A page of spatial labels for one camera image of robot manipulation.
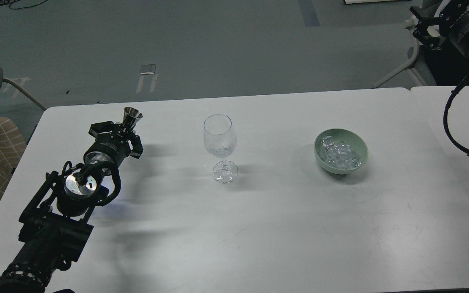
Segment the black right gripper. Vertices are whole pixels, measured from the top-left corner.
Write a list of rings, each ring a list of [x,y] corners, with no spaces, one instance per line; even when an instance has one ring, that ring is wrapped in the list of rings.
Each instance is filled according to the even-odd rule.
[[[469,0],[451,0],[439,7],[410,7],[412,26],[415,27],[413,37],[429,50],[441,50],[448,39],[464,57],[469,58]],[[420,20],[436,17],[443,19],[441,26],[417,26]]]

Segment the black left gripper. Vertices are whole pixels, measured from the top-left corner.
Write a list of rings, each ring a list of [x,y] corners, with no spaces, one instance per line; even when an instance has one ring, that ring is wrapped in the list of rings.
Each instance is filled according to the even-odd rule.
[[[112,121],[91,124],[89,135],[95,141],[85,152],[83,162],[111,162],[119,167],[127,157],[140,158],[144,151],[140,136],[135,131],[120,133],[120,130],[121,125]]]

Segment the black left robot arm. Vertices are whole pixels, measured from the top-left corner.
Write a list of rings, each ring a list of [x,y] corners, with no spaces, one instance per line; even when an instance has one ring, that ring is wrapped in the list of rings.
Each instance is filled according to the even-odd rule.
[[[92,124],[95,142],[84,162],[65,162],[45,182],[19,217],[18,239],[24,245],[0,276],[0,293],[44,293],[54,271],[67,271],[78,261],[91,235],[96,207],[109,204],[121,191],[119,166],[143,152],[135,133],[137,121]]]

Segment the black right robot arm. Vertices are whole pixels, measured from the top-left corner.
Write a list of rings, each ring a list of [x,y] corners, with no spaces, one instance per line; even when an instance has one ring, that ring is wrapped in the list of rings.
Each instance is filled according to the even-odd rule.
[[[469,157],[469,0],[428,0],[413,6],[412,35],[438,82],[451,85],[443,111],[448,140]]]

